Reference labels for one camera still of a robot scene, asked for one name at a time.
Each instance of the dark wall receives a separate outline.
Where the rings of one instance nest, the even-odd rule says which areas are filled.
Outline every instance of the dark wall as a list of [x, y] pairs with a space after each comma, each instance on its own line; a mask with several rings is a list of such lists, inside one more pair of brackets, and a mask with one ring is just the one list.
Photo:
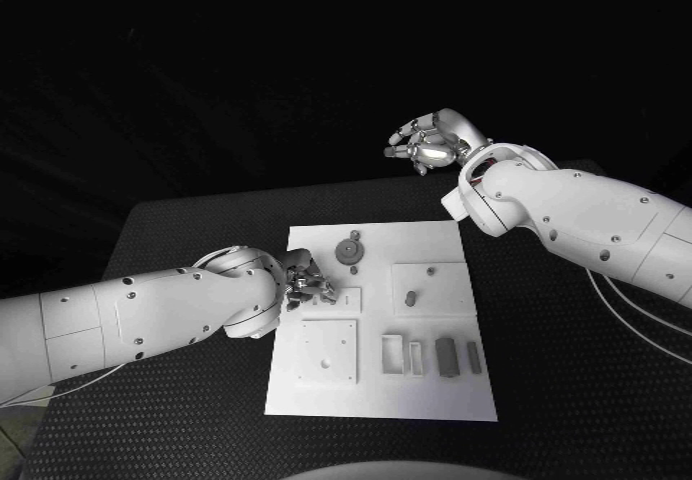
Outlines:
[[481, 44], [474, 61], [430, 49], [415, 61], [400, 37], [367, 60], [319, 38], [259, 45], [214, 11], [76, 24], [4, 32], [1, 296], [97, 281], [141, 201], [415, 175], [381, 148], [442, 107], [495, 141], [590, 158], [692, 204], [688, 68], [667, 29], [539, 59]]

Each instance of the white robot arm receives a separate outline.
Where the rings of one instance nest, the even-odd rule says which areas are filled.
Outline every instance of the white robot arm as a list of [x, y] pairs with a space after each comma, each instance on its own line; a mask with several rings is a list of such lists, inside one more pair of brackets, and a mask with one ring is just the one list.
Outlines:
[[204, 340], [223, 327], [259, 338], [288, 309], [334, 292], [309, 252], [279, 262], [230, 247], [191, 268], [0, 301], [0, 404], [37, 387]]
[[[410, 136], [406, 145], [396, 143]], [[419, 117], [389, 138], [389, 157], [420, 175], [458, 162], [458, 187], [442, 199], [498, 237], [524, 227], [554, 255], [692, 308], [692, 210], [625, 182], [559, 170], [527, 146], [492, 144], [449, 109]]]

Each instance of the white paper sheet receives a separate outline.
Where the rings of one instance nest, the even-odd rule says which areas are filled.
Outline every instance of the white paper sheet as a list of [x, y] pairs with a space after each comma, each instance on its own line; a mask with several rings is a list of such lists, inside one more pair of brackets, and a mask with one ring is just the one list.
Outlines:
[[[355, 275], [334, 256], [335, 245], [351, 230], [360, 232], [364, 246]], [[304, 315], [299, 308], [289, 313], [283, 308], [265, 414], [497, 421], [475, 316], [396, 317], [393, 314], [391, 265], [465, 262], [456, 222], [291, 227], [288, 249], [295, 248], [311, 251], [337, 290], [361, 289], [361, 311], [348, 317], [357, 321], [357, 383], [305, 385], [296, 381], [295, 348]], [[403, 336], [404, 373], [400, 376], [381, 374], [381, 335], [386, 334]], [[453, 338], [461, 369], [461, 375], [451, 379], [440, 378], [436, 370], [435, 339], [445, 336]], [[409, 371], [412, 341], [420, 343], [422, 377], [413, 377]], [[479, 375], [469, 369], [468, 341], [478, 346]]]

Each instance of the black textured mat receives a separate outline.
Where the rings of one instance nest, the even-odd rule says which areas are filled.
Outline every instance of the black textured mat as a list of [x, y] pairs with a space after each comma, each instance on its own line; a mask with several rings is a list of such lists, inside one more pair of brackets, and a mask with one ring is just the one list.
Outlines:
[[[559, 166], [599, 172], [590, 162]], [[278, 253], [291, 225], [448, 220], [439, 198], [455, 180], [449, 173], [141, 204], [105, 278], [188, 266], [233, 244]], [[386, 459], [527, 478], [690, 478], [692, 366], [625, 329], [583, 269], [526, 229], [492, 238], [466, 219], [459, 231], [498, 423], [265, 416], [273, 334], [255, 341], [217, 332], [50, 402], [30, 478], [278, 479]], [[622, 290], [692, 328], [687, 309]], [[692, 358], [692, 340], [606, 298]]]

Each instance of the robotic hand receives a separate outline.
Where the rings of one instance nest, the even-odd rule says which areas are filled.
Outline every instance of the robotic hand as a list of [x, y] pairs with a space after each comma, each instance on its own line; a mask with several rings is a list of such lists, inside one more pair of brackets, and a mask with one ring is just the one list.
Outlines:
[[334, 289], [305, 249], [278, 261], [234, 246], [193, 267], [0, 301], [0, 404], [31, 389], [206, 339], [260, 338], [286, 309]]
[[456, 221], [469, 216], [494, 237], [527, 228], [550, 253], [692, 308], [688, 207], [625, 182], [559, 170], [527, 146], [492, 144], [446, 108], [396, 130], [384, 156], [409, 158], [420, 175], [459, 163], [442, 199]]

